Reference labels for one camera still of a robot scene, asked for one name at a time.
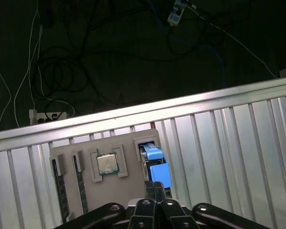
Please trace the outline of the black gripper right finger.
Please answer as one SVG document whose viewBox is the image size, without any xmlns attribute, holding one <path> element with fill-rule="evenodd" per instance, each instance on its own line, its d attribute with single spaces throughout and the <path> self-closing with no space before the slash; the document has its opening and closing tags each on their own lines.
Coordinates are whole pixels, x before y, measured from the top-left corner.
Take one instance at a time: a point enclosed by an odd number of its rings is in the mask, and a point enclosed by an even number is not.
<svg viewBox="0 0 286 229">
<path fill-rule="evenodd" d="M 159 229 L 266 229 L 267 227 L 208 203 L 188 209 L 168 198 L 163 183 L 154 182 Z"/>
</svg>

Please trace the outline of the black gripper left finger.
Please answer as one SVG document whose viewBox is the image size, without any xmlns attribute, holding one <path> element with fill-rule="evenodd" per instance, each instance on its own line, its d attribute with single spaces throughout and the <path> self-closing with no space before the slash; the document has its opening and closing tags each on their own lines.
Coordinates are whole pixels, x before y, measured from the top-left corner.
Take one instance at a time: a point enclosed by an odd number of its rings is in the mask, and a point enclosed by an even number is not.
<svg viewBox="0 0 286 229">
<path fill-rule="evenodd" d="M 58 229 L 153 229 L 157 208 L 157 182 L 145 182 L 145 197 L 128 207 L 108 203 L 58 226 Z"/>
</svg>

